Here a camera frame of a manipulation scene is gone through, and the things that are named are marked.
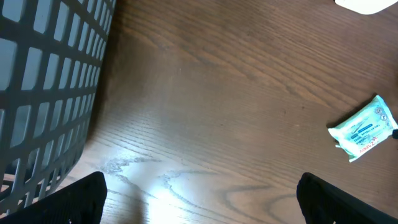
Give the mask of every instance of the wooden table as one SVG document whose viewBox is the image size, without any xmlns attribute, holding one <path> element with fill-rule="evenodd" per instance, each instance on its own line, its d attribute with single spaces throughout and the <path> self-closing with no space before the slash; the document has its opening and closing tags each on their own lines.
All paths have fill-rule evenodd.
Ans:
<svg viewBox="0 0 398 224">
<path fill-rule="evenodd" d="M 398 142 L 350 164 L 326 126 L 375 93 L 398 114 L 398 5 L 118 0 L 88 143 L 103 223 L 303 223 L 312 172 L 398 217 Z"/>
</svg>

